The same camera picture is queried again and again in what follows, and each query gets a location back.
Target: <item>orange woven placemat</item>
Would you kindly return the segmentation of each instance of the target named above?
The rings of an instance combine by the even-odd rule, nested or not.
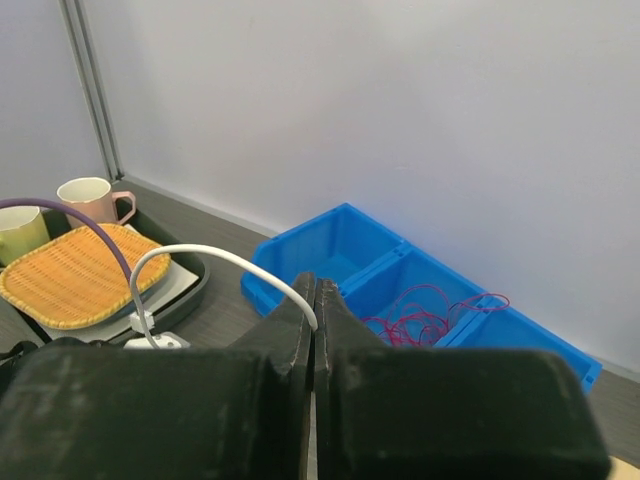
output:
[[[113,224],[100,225],[133,267],[157,243]],[[169,270],[168,254],[152,258],[138,277],[144,291]],[[0,295],[37,322],[71,330],[109,318],[131,301],[129,285],[111,250],[80,227],[29,252],[0,274]]]

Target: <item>metal wall strip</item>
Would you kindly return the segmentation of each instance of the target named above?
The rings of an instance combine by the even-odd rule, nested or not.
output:
[[[60,8],[67,24],[80,80],[87,98],[107,174],[112,181],[119,180],[124,176],[124,171],[118,159],[113,126],[107,110],[104,88],[98,71],[95,50],[91,44],[82,1],[60,0]]]

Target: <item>cup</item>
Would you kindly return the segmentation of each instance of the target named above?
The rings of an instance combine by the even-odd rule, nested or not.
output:
[[[111,184],[104,178],[87,177],[69,180],[58,188],[58,198],[62,203],[84,213],[96,223],[117,223],[123,225],[136,213],[136,197],[131,192],[112,192]],[[127,198],[131,202],[131,211],[118,220],[116,200]],[[67,215],[71,228],[83,223]]]
[[[9,207],[0,210],[0,262],[5,266],[49,240],[49,232],[39,207]]]

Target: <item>blue plastic container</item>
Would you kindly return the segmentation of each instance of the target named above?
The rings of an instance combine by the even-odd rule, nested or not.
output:
[[[252,262],[291,284],[301,272],[314,272],[346,287],[406,243],[401,237],[345,203],[258,246]],[[251,274],[242,292],[261,315],[283,294]]]
[[[386,318],[396,299],[419,284],[438,286],[451,304],[486,291],[349,204],[268,240],[256,249],[252,261],[289,284],[298,273],[306,271],[334,280],[347,306],[361,319]],[[242,291],[262,315],[271,312],[283,297],[279,290],[251,274],[242,277]],[[399,304],[399,311],[408,303],[417,303],[443,318],[448,314],[446,302],[433,290],[421,289],[407,295]],[[497,298],[484,297],[471,305],[491,308],[501,304]],[[602,369],[600,363],[513,308],[493,312],[462,310],[449,318],[451,328],[441,338],[420,338],[424,325],[418,321],[407,322],[407,332],[414,340],[428,340],[437,347],[555,352],[573,368],[585,392]],[[383,329],[374,321],[367,325],[376,333]],[[381,338],[389,340],[384,334]]]

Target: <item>yellow-green cup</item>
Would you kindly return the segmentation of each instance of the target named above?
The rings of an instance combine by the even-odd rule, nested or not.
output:
[[[0,209],[0,262],[5,266],[49,240],[39,207]]]

